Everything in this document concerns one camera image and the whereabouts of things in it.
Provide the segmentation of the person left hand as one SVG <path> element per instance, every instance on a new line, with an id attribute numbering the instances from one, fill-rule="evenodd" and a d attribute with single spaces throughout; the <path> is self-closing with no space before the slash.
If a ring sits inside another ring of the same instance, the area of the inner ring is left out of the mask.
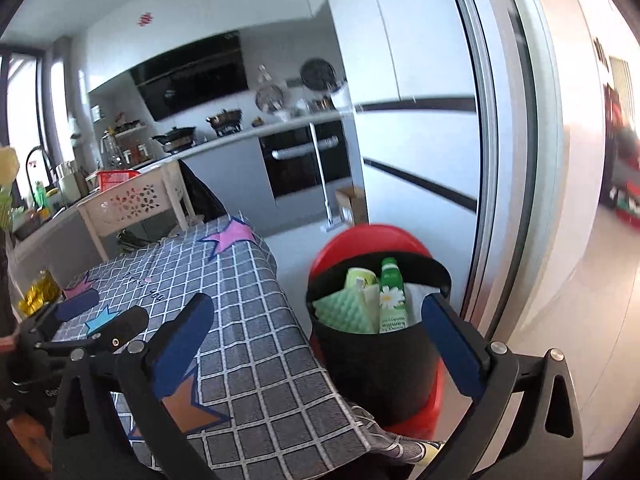
<path id="1" fill-rule="evenodd" d="M 47 479 L 52 471 L 50 416 L 17 391 L 9 374 L 18 338 L 17 328 L 1 337 L 1 478 Z"/>

